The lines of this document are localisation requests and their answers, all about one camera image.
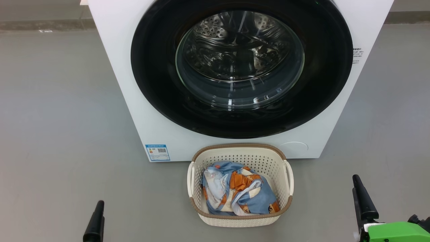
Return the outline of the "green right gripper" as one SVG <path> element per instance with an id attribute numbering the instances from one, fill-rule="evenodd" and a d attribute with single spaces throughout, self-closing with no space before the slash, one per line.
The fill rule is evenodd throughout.
<path id="1" fill-rule="evenodd" d="M 359 175 L 353 175 L 353 200 L 359 242 L 430 242 L 430 233 L 407 221 L 377 223 L 379 213 Z"/>

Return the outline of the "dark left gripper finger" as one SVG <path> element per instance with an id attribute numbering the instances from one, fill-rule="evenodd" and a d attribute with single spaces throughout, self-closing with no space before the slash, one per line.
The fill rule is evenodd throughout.
<path id="1" fill-rule="evenodd" d="M 99 200 L 87 228 L 83 234 L 83 242 L 103 242 L 105 217 L 103 216 L 104 201 Z"/>

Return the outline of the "black round glass washer door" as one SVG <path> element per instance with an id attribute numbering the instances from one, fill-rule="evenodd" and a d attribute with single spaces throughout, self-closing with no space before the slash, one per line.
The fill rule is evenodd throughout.
<path id="1" fill-rule="evenodd" d="M 208 79 L 182 57 L 190 28 L 220 12 L 272 16 L 297 38 L 268 75 L 238 82 Z M 145 98 L 166 118 L 196 133 L 253 139 L 292 130 L 339 95 L 353 65 L 353 38 L 331 0 L 155 0 L 131 44 L 131 66 Z"/>

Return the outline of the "white front-load washing machine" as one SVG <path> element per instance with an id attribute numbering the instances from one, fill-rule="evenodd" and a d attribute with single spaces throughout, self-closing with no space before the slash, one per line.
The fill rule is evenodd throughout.
<path id="1" fill-rule="evenodd" d="M 320 157 L 394 0 L 331 1 L 349 26 L 353 49 L 362 48 L 364 55 L 352 65 L 342 91 L 324 111 L 292 130 L 253 139 L 226 139 L 188 130 L 158 112 L 143 95 L 133 75 L 131 44 L 142 15 L 155 0 L 88 0 L 88 5 L 144 148 L 165 144 L 171 161 L 190 161 L 202 148 L 215 145 L 266 144 L 278 148 L 287 142 L 308 146 L 302 158 Z"/>

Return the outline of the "stainless steel washing machine drum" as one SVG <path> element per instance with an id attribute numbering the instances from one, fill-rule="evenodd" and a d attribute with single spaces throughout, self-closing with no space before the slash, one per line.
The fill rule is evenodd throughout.
<path id="1" fill-rule="evenodd" d="M 256 79 L 273 72 L 292 53 L 297 36 L 282 21 L 234 10 L 200 20 L 181 40 L 187 64 L 221 82 Z"/>

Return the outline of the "round white filter cover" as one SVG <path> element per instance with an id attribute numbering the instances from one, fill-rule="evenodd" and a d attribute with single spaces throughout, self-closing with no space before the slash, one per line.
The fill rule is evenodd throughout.
<path id="1" fill-rule="evenodd" d="M 308 146 L 302 142 L 287 142 L 279 145 L 278 148 L 287 159 L 302 158 L 308 151 Z"/>

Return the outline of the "blue energy label sticker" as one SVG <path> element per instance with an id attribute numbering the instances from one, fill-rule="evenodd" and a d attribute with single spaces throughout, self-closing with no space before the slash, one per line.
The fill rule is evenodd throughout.
<path id="1" fill-rule="evenodd" d="M 171 161 L 167 146 L 163 145 L 145 145 L 146 154 L 150 162 Z"/>

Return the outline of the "cream perforated laundry basket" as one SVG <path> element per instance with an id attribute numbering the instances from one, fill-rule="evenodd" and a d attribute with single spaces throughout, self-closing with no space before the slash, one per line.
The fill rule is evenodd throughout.
<path id="1" fill-rule="evenodd" d="M 235 161 L 263 176 L 274 191 L 280 211 L 246 216 L 211 214 L 203 194 L 203 170 L 217 161 Z M 215 145 L 202 148 L 192 158 L 187 171 L 187 191 L 192 207 L 204 223 L 215 227 L 259 227 L 272 224 L 289 209 L 294 192 L 294 175 L 284 153 L 274 146 Z"/>

